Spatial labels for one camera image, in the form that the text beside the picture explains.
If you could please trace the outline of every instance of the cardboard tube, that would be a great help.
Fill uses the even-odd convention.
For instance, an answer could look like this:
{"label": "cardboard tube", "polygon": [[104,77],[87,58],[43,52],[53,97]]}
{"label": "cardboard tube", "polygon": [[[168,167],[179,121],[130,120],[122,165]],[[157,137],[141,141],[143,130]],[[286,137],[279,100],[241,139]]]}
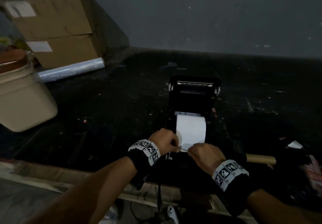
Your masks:
{"label": "cardboard tube", "polygon": [[246,154],[247,162],[261,163],[275,165],[276,159],[273,156],[259,155],[259,154]]}

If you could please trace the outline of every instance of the white label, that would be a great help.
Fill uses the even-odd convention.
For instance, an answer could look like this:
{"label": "white label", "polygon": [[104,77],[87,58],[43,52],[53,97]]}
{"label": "white label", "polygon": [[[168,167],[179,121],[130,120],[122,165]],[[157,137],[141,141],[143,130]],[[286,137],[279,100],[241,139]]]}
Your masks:
{"label": "white label", "polygon": [[27,42],[27,45],[33,52],[52,52],[52,49],[47,41],[32,41]]}
{"label": "white label", "polygon": [[36,16],[33,8],[27,1],[10,1],[6,2],[5,6],[14,18]]}

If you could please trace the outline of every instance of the plastic container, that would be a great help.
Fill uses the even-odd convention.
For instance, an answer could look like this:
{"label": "plastic container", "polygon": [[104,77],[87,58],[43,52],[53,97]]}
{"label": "plastic container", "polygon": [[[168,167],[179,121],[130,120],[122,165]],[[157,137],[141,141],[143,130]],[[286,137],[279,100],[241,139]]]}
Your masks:
{"label": "plastic container", "polygon": [[23,50],[0,53],[0,123],[22,132],[57,115],[58,109]]}

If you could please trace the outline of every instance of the cardboard box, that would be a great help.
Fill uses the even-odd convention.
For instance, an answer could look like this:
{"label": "cardboard box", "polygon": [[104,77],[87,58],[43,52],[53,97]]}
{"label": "cardboard box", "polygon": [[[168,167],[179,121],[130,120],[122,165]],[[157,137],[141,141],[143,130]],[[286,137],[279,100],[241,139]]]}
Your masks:
{"label": "cardboard box", "polygon": [[40,64],[47,69],[103,57],[105,44],[96,32],[27,42]]}
{"label": "cardboard box", "polygon": [[99,25],[94,0],[7,1],[5,8],[27,41],[91,34]]}

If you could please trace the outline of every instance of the paper roll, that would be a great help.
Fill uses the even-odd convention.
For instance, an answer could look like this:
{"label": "paper roll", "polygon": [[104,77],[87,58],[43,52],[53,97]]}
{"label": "paper roll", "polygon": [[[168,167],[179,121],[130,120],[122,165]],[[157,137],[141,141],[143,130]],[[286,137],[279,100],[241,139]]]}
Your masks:
{"label": "paper roll", "polygon": [[188,150],[195,143],[204,143],[206,137],[206,120],[203,116],[177,115],[176,134],[179,146]]}

